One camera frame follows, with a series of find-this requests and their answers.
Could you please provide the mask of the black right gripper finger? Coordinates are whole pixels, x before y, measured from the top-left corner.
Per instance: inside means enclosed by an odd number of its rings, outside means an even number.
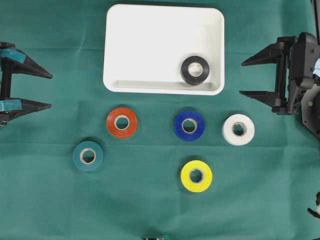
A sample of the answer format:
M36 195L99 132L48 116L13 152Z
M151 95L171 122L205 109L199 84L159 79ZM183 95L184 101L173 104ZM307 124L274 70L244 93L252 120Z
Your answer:
M278 37L272 43L241 63L244 66L276 64L281 57L285 60L290 59L291 48L298 41L296 36Z
M279 92L274 91L244 91L240 90L240 94L255 99L265 105L271 107L273 113L287 114L288 103L285 97L281 97Z

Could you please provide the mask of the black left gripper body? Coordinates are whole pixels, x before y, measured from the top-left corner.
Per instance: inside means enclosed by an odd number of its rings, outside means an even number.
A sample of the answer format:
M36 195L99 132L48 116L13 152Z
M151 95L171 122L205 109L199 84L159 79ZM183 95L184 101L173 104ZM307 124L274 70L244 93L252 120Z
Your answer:
M5 100L9 100L11 95L12 68L15 63L9 57L12 57L12 50L16 47L13 43L0 43L0 64L1 64L1 84L0 84L0 106L4 109Z

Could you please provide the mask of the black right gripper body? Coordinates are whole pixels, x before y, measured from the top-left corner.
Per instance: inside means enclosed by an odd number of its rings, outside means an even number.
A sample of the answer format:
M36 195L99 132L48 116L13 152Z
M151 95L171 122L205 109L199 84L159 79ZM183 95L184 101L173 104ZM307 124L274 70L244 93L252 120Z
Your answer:
M318 83L314 71L320 58L320 46L314 35L303 32L299 37L279 37L275 49L289 61L289 82L288 99L284 106L275 107L274 112L278 115L297 115L304 94Z

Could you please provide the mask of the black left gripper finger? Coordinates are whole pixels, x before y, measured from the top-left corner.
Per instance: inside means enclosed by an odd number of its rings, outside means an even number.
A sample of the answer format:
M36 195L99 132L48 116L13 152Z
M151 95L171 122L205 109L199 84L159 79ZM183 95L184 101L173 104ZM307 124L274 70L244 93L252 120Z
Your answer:
M15 48L0 49L1 71L5 75L25 74L52 79L53 75L38 65L23 51Z
M18 117L51 108L49 103L23 98L6 98L0 101L0 121L9 122Z

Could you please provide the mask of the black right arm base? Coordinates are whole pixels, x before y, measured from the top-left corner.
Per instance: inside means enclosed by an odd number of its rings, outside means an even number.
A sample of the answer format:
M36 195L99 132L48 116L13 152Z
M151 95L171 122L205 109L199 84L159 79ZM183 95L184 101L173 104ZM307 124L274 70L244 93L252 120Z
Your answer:
M320 86L314 84L308 89L301 100L302 124L320 139Z

